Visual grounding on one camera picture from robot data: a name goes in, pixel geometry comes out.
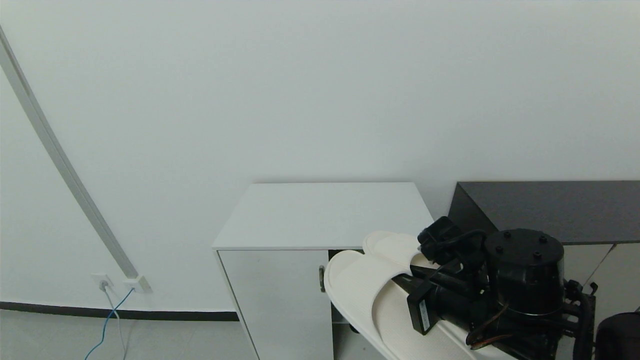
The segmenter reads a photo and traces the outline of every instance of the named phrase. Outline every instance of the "wire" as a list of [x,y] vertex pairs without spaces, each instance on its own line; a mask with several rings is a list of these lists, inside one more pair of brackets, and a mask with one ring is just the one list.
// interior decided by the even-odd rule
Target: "wire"
[[116,311],[116,309],[118,309],[120,307],[120,305],[122,305],[122,303],[127,300],[127,297],[129,297],[129,295],[131,295],[131,293],[133,292],[133,288],[131,288],[131,290],[129,290],[129,293],[127,294],[127,296],[124,297],[124,299],[122,299],[122,301],[116,305],[116,307],[113,308],[113,310],[111,310],[111,312],[109,313],[109,315],[107,315],[107,318],[104,321],[104,325],[102,326],[102,339],[100,340],[100,342],[98,343],[98,345],[95,345],[91,350],[89,350],[89,353],[87,353],[87,355],[84,357],[84,360],[87,360],[89,358],[89,355],[91,355],[91,353],[98,348],[100,345],[102,345],[102,343],[104,342],[104,333],[107,331],[107,322],[109,322],[109,318],[111,318],[111,315],[113,315],[113,313]]
[[111,305],[111,308],[114,309],[113,313],[116,314],[116,318],[118,318],[118,332],[120,333],[120,342],[122,343],[122,360],[125,360],[125,358],[127,357],[127,346],[124,345],[124,338],[122,337],[122,328],[120,327],[120,315],[118,314],[118,311],[115,311],[115,308],[113,307],[113,303],[111,302],[111,297],[109,296],[109,293],[107,292],[107,290],[104,290],[104,294],[107,295],[107,300],[109,300],[109,305]]
[[500,317],[500,315],[502,315],[507,310],[508,307],[509,307],[509,302],[507,301],[502,307],[502,309],[498,311],[498,313],[493,315],[489,320],[483,322],[482,325],[480,325],[479,327],[476,327],[472,332],[470,332],[469,335],[467,335],[465,343],[467,345],[473,345],[474,343],[477,343],[478,339],[480,338],[480,336],[482,335],[486,327],[489,326],[492,322],[496,321]]

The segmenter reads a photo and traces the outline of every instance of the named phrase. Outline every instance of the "black baseboard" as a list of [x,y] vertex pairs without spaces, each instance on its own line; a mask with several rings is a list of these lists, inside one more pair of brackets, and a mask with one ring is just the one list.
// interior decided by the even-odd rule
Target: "black baseboard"
[[[23,304],[20,302],[0,302],[0,309],[25,311],[28,313],[85,316],[89,318],[106,318],[111,312],[108,309],[94,309],[90,307],[51,306],[37,304]],[[234,311],[138,311],[118,310],[121,319],[131,320],[177,320],[177,321],[206,321],[206,322],[236,322],[238,315]]]

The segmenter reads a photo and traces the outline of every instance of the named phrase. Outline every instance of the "slipper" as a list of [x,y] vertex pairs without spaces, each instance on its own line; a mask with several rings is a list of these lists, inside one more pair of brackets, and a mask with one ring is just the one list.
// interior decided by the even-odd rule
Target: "slipper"
[[338,311],[388,360],[513,359],[494,347],[471,351],[465,345],[467,333],[444,320],[426,336],[413,330],[406,293],[391,281],[407,274],[406,267],[346,250],[327,264],[324,285]]
[[375,254],[403,267],[410,274],[410,265],[426,268],[438,268],[422,255],[418,246],[420,243],[415,236],[409,234],[391,233],[390,231],[375,231],[364,239],[362,250],[365,254]]

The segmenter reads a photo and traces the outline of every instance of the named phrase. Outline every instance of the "cabinet top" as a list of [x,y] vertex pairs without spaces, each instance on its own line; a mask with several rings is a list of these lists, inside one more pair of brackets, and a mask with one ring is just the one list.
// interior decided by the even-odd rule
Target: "cabinet top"
[[253,184],[213,248],[359,249],[373,231],[418,235],[432,222],[413,183]]

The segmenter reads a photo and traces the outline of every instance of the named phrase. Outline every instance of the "white cabinet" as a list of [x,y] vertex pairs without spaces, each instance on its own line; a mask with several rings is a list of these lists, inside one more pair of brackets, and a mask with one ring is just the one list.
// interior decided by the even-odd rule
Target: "white cabinet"
[[413,183],[251,185],[213,248],[257,358],[383,359],[332,324],[319,267],[375,230],[417,235],[432,222]]

